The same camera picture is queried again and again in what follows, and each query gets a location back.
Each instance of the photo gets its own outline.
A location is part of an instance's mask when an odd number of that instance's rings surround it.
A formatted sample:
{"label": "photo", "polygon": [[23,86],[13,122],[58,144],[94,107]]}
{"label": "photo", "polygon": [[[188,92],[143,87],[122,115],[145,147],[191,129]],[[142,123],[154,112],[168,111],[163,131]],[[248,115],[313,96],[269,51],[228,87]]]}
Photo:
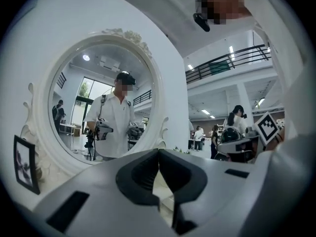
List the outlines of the photo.
{"label": "photo", "polygon": [[36,180],[35,145],[15,135],[13,158],[17,182],[35,194],[40,194]]}

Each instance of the air conditioner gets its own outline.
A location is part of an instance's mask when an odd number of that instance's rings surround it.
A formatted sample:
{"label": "air conditioner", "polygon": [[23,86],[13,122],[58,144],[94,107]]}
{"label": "air conditioner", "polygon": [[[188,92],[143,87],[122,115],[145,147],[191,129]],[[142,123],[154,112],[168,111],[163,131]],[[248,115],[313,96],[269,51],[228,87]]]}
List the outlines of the air conditioner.
{"label": "air conditioner", "polygon": [[114,72],[120,72],[120,62],[104,55],[101,56],[99,65],[105,69],[112,70]]}

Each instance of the ornate white mirror frame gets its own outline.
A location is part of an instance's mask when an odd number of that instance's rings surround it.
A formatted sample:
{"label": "ornate white mirror frame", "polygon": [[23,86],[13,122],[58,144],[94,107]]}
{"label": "ornate white mirror frame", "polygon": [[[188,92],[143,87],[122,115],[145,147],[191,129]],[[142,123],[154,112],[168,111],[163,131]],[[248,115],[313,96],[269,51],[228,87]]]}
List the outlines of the ornate white mirror frame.
{"label": "ornate white mirror frame", "polygon": [[150,122],[139,142],[126,154],[132,154],[152,148],[165,148],[163,132],[168,117],[164,115],[163,82],[159,68],[151,56],[147,44],[141,42],[139,34],[132,31],[123,32],[122,29],[107,29],[100,33],[93,33],[83,37],[76,43],[65,43],[64,49],[55,54],[55,59],[47,66],[44,77],[39,85],[29,84],[32,93],[32,102],[24,102],[29,114],[22,128],[21,137],[36,145],[38,167],[47,169],[43,178],[49,176],[52,181],[58,182],[81,172],[83,169],[96,164],[82,162],[71,156],[71,151],[57,136],[52,121],[52,97],[58,76],[66,64],[81,51],[99,44],[115,44],[127,48],[148,68],[152,75],[152,110]]}

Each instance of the black railing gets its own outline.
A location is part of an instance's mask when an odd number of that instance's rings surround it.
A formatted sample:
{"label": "black railing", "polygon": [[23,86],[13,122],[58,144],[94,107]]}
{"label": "black railing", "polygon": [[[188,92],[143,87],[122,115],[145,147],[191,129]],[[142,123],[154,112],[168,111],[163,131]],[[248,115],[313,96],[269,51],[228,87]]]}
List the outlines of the black railing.
{"label": "black railing", "polygon": [[228,53],[205,62],[192,70],[186,71],[187,84],[227,70],[235,69],[239,65],[255,61],[268,61],[270,58],[270,51],[265,45],[252,46],[233,53]]}
{"label": "black railing", "polygon": [[63,74],[63,72],[59,75],[58,80],[57,80],[57,84],[58,86],[62,89],[64,84],[65,84],[66,78]]}
{"label": "black railing", "polygon": [[136,97],[134,99],[134,103],[133,105],[137,105],[140,104],[141,102],[144,102],[146,100],[149,100],[153,97],[152,95],[152,90],[148,90],[147,92],[145,92],[144,94],[140,95],[139,97]]}

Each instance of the round mirror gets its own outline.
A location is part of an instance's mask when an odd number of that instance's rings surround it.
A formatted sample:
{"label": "round mirror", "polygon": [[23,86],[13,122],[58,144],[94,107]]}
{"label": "round mirror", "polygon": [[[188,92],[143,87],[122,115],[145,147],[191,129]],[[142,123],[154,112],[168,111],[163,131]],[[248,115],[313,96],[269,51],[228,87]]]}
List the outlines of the round mirror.
{"label": "round mirror", "polygon": [[50,123],[76,159],[119,158],[150,122],[153,78],[142,58],[119,43],[90,44],[59,68],[51,87]]}

